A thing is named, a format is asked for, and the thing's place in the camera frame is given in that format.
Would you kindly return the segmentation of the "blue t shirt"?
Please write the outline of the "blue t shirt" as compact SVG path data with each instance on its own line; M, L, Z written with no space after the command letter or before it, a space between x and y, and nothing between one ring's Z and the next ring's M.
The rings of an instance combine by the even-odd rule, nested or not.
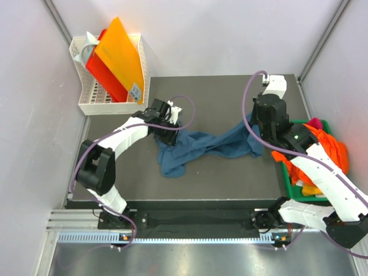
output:
M160 173L166 178L178 178L186 173L186 164L204 155L216 155L234 159L249 155L258 158L263 154L263 145L257 125L250 124L250 134L243 121L221 135L201 131L181 130L174 146L157 141Z

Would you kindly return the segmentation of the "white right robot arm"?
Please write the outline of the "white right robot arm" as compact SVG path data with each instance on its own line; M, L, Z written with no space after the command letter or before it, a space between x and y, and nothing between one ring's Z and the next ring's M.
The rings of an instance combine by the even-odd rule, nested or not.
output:
M286 223L315 228L348 249L365 238L367 196L333 162L307 125L289 120L286 102L275 94L258 95L251 121L258 125L260 139L301 170L330 203L317 206L281 198L268 213L270 224L277 228Z

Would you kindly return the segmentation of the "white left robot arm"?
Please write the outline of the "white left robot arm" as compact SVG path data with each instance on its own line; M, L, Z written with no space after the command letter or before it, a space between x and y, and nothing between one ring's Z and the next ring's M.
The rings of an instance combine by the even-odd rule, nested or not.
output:
M89 191L110 215L118 228L130 223L127 202L118 192L116 160L135 142L153 135L164 144L174 145L182 108L172 101L155 99L144 111L137 111L112 133L95 141L85 140L79 150L74 179Z

